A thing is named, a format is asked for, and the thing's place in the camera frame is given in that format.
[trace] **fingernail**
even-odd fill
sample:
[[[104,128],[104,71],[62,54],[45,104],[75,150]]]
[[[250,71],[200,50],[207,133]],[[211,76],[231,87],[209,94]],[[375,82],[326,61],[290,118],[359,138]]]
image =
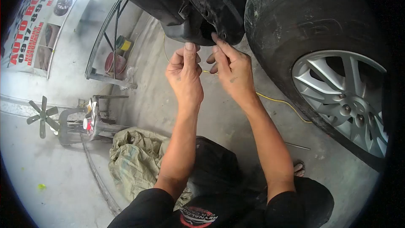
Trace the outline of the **fingernail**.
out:
[[[211,38],[212,38],[212,40],[213,40],[214,42],[217,42],[217,40],[218,40],[218,35],[217,35],[216,33],[212,32],[212,33],[211,33]]]
[[[185,48],[188,49],[188,50],[192,50],[194,48],[194,43],[186,42],[185,43]]]

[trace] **black pants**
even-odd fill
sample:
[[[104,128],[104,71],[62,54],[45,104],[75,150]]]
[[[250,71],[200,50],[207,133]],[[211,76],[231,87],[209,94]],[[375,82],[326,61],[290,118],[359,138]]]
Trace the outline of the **black pants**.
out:
[[[194,196],[233,192],[260,208],[266,206],[267,191],[247,189],[236,155],[203,137],[196,139],[196,160],[187,185]],[[309,178],[294,177],[296,192],[305,207],[306,227],[318,228],[332,215],[334,200],[330,191]]]

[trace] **forearm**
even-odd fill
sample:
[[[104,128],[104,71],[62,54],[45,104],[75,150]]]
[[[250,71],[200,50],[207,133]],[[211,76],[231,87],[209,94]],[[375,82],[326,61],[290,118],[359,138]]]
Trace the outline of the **forearm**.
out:
[[[181,109],[177,114],[169,146],[163,156],[158,181],[155,187],[162,188],[176,200],[184,190],[193,170],[196,154],[196,130],[199,106]]]
[[[286,144],[263,107],[260,99],[255,95],[244,104],[242,109],[249,119],[262,169],[265,173],[269,189],[282,187],[294,190],[294,167]]]

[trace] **fan blade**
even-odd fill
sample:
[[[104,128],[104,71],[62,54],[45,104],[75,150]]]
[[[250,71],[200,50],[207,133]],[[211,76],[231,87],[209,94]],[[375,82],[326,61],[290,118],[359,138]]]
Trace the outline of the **fan blade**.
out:
[[[46,118],[47,124],[51,126],[54,130],[58,131],[59,130],[59,124],[57,124],[52,118],[47,117]]]
[[[29,104],[31,105],[31,107],[33,107],[38,113],[41,113],[41,109],[39,109],[38,106],[37,106],[32,100],[30,100],[28,103],[29,103]]]
[[[47,110],[47,116],[58,114],[58,107],[53,107]]]
[[[47,101],[48,101],[48,99],[45,96],[42,96],[41,110],[45,111],[47,109]]]
[[[45,131],[46,131],[46,129],[45,129],[45,121],[41,120],[39,122],[39,137],[40,138],[44,139],[47,136]]]
[[[29,125],[29,124],[32,124],[33,122],[35,122],[35,121],[37,121],[37,120],[39,120],[39,119],[40,119],[39,115],[31,116],[30,118],[27,119],[27,124],[28,124],[28,125]]]

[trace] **paint can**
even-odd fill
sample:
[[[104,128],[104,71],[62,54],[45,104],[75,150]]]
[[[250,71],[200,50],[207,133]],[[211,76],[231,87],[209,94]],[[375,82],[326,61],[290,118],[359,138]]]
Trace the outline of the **paint can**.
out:
[[[87,130],[92,129],[92,119],[91,118],[83,119],[83,129],[87,129]]]
[[[127,51],[131,47],[132,42],[127,40],[123,35],[120,35],[115,42],[116,48]]]
[[[113,61],[114,61],[114,52],[111,52],[107,56],[105,61],[104,70],[107,74],[112,75],[113,72]],[[117,55],[115,58],[115,75],[122,73],[125,70],[127,64],[127,59],[123,56]]]

